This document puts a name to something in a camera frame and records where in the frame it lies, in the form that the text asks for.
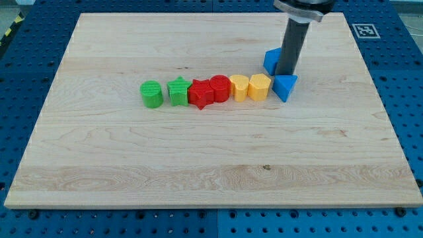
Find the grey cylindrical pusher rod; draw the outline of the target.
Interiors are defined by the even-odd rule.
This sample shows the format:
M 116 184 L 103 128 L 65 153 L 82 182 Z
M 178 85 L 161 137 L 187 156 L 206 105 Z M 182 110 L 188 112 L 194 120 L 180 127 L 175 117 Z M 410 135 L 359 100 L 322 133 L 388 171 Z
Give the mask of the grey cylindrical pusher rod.
M 288 20 L 281 53 L 276 64 L 276 75 L 292 75 L 295 71 L 301 49 L 309 28 L 309 22 L 300 23 L 293 19 Z

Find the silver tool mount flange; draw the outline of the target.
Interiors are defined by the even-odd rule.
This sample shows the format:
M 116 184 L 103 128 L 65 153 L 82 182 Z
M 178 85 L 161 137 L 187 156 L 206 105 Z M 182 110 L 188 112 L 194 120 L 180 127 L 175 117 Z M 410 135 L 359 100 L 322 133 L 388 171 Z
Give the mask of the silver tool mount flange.
M 275 8 L 299 23 L 321 22 L 332 11 L 335 0 L 274 0 Z

